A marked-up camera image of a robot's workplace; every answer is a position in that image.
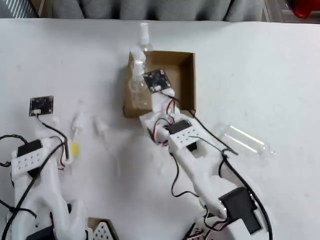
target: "cardboard box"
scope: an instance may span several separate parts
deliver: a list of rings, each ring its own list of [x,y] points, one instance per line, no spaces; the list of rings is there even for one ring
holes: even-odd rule
[[[196,113],[196,71],[195,54],[191,52],[176,51],[152,51],[148,56],[151,64],[148,66],[148,72],[163,69],[167,75],[175,97],[181,101],[177,105],[181,112],[190,115],[186,110]],[[141,115],[151,112],[151,94],[146,90],[147,108],[136,109],[131,101],[131,92],[128,87],[132,76],[131,62],[133,58],[130,54],[127,66],[127,78],[124,86],[123,115],[126,118],[138,118]]]

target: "plastic bottle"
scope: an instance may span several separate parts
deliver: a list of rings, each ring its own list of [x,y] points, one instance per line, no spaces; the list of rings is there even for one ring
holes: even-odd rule
[[[131,70],[133,71],[134,69],[134,63],[135,61],[142,61],[143,62],[143,68],[144,68],[144,72],[146,73],[146,55],[145,53],[140,49],[139,46],[134,46],[133,48],[131,48],[131,55],[133,57],[133,61],[131,62]]]
[[[150,43],[149,24],[148,23],[145,23],[145,22],[140,23],[140,33],[139,33],[138,46],[145,54],[145,57],[146,57],[145,70],[147,72],[149,66],[152,63],[151,52],[154,50],[154,47]]]
[[[132,78],[129,81],[131,100],[135,109],[145,109],[147,107],[147,84],[143,77],[144,73],[144,62],[135,60],[133,62]]]

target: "red object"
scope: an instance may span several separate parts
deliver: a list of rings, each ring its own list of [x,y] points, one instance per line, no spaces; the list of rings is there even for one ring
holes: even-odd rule
[[[293,12],[298,18],[306,19],[312,11],[318,9],[320,9],[320,0],[298,0]]]

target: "circuit board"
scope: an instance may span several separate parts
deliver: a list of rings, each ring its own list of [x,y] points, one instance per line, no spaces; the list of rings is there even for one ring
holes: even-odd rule
[[[171,88],[169,79],[163,69],[145,73],[143,78],[151,94]]]
[[[54,113],[54,96],[33,97],[30,99],[29,116]]]

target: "white tabletop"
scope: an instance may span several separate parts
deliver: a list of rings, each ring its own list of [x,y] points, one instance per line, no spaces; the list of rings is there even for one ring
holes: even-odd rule
[[[276,151],[268,164],[231,159],[263,192],[274,239],[318,238],[320,26],[151,22],[149,28],[156,50],[195,53],[197,115],[209,129],[233,123]],[[105,143],[88,122],[77,138],[81,157],[62,178],[65,197],[82,199],[90,216],[111,219],[121,240],[178,240],[200,205],[192,196],[171,196],[173,160],[140,134],[137,120],[122,117],[124,69],[137,29],[136,21],[1,19],[0,132],[33,140],[30,98],[54,95],[54,114],[70,134],[84,102],[112,130]],[[17,146],[1,141],[1,161]],[[1,199],[12,203],[9,169],[0,169],[0,177]],[[176,192],[187,189],[182,173]],[[1,232],[6,214],[0,207]]]

